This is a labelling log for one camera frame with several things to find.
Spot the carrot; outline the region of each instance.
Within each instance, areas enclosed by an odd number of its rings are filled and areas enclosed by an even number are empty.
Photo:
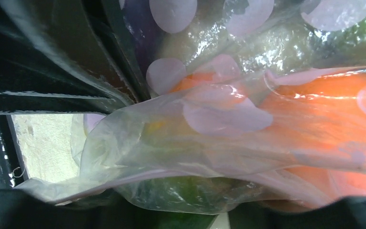
[[[206,83],[214,83],[213,76],[215,73],[193,73],[186,76],[182,79],[171,91],[178,92],[186,89],[193,88],[195,86],[206,84]]]
[[[259,106],[275,118],[265,131],[285,136],[277,141],[285,147],[313,148],[349,158],[351,151],[359,150],[366,159],[366,148],[356,148],[366,146],[366,113],[357,104],[357,95],[364,87],[366,73],[356,72],[323,75],[303,85],[279,86]],[[336,186],[338,197],[366,195],[366,174],[311,167],[287,170],[333,197],[336,194],[328,187]]]

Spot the polka dot plastic bag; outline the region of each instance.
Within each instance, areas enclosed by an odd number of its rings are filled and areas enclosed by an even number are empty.
[[[156,98],[102,119],[80,175],[36,195],[115,188],[142,208],[204,214],[366,196],[366,0],[120,6]]]

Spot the produce bag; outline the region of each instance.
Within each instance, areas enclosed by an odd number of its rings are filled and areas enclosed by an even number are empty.
[[[102,114],[74,114],[71,126],[71,156],[75,163],[81,165],[81,154],[88,133],[105,116]]]
[[[102,119],[78,177],[23,188],[203,214],[366,195],[366,0],[139,2],[121,9],[159,97]]]

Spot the green vegetable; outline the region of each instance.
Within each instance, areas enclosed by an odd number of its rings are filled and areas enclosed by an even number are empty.
[[[227,53],[240,63],[245,73],[269,68],[277,74],[286,74],[310,68],[316,57],[310,30],[299,19],[277,23],[236,42]]]
[[[366,18],[342,31],[314,30],[315,47],[326,47],[328,55],[344,58],[343,65],[366,65]]]
[[[248,181],[223,177],[168,177],[127,184],[117,191],[141,208],[218,214],[257,200],[263,189]]]
[[[74,209],[91,209],[96,206],[106,206],[102,211],[113,216],[127,216],[119,219],[120,223],[132,223],[137,229],[209,229],[217,215],[199,215],[152,211],[132,206],[113,189],[108,189],[95,196],[86,197],[73,202],[67,207]]]
[[[224,0],[198,1],[193,21],[182,32],[166,34],[156,57],[179,59],[188,72],[212,59],[228,43],[223,5]]]

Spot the translucent plastic bag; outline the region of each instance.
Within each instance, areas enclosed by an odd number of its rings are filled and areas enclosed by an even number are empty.
[[[104,117],[99,114],[74,115],[71,149],[72,158],[79,166],[87,134]],[[253,182],[224,177],[189,176],[149,179],[123,185],[116,190],[139,207],[201,214],[227,212],[242,202],[281,198]]]
[[[24,188],[60,203],[113,187],[143,208],[207,214],[366,195],[366,0],[132,0],[122,11],[161,96],[102,119],[79,177]],[[183,176],[202,193],[182,198]]]

